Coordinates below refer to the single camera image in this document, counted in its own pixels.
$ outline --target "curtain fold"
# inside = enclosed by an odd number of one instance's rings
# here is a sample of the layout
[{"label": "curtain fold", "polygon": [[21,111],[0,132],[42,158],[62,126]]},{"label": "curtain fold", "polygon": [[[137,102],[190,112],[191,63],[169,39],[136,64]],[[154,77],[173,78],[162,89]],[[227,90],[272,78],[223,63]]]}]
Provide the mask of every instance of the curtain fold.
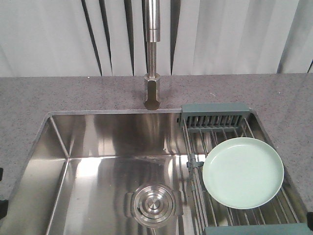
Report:
[{"label": "curtain fold", "polygon": [[278,72],[307,72],[313,59],[313,1],[300,0]]},{"label": "curtain fold", "polygon": [[103,76],[112,76],[108,42],[99,1],[85,1]]}]

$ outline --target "faucet base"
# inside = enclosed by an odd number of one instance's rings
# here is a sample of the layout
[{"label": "faucet base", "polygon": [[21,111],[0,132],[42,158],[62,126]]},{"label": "faucet base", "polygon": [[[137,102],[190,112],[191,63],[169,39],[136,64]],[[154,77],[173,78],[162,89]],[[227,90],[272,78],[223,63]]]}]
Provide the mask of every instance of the faucet base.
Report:
[{"label": "faucet base", "polygon": [[155,78],[145,78],[145,99],[144,105],[148,110],[157,110],[160,106],[160,75],[156,74]]}]

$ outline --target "wire rack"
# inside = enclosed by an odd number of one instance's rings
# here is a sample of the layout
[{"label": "wire rack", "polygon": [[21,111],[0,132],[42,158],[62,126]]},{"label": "wire rack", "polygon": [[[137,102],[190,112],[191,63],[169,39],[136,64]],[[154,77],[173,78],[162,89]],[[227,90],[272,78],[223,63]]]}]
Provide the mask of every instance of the wire rack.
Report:
[{"label": "wire rack", "polygon": [[207,157],[208,146],[213,148],[219,143],[236,137],[255,138],[244,117],[236,129],[189,130],[183,120],[183,134],[188,154],[189,176],[195,203],[196,226],[201,234],[208,226],[263,225],[305,222],[303,208],[285,179],[277,195],[268,203],[249,210],[238,210],[218,203],[206,191],[202,181],[202,165],[199,156]]}]

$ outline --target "dish drying rack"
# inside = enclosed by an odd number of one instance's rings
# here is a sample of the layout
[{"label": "dish drying rack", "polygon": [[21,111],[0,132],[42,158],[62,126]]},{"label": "dish drying rack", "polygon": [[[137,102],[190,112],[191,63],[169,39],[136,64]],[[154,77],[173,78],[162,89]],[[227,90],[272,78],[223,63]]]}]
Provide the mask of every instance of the dish drying rack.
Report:
[{"label": "dish drying rack", "polygon": [[[182,106],[180,125],[188,155],[188,169],[195,204],[195,224],[198,234],[207,227],[237,225],[267,225],[306,223],[302,204],[294,198],[290,184],[284,178],[277,195],[266,204],[239,210],[217,202],[206,191],[202,181],[203,162],[209,151],[219,143],[236,137],[256,138],[248,120],[256,118],[243,103],[187,104]],[[264,134],[258,138],[267,142]]]}]

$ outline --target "white curtain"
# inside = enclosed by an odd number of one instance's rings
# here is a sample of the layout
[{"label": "white curtain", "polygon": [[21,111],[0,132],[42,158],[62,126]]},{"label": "white curtain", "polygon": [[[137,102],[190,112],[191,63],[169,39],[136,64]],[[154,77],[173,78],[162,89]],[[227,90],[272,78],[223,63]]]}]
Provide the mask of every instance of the white curtain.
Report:
[{"label": "white curtain", "polygon": [[1,0],[0,76],[99,76],[78,0]]},{"label": "white curtain", "polygon": [[[144,75],[142,9],[1,0],[0,76]],[[160,0],[160,12],[160,75],[312,72],[312,0]]]}]

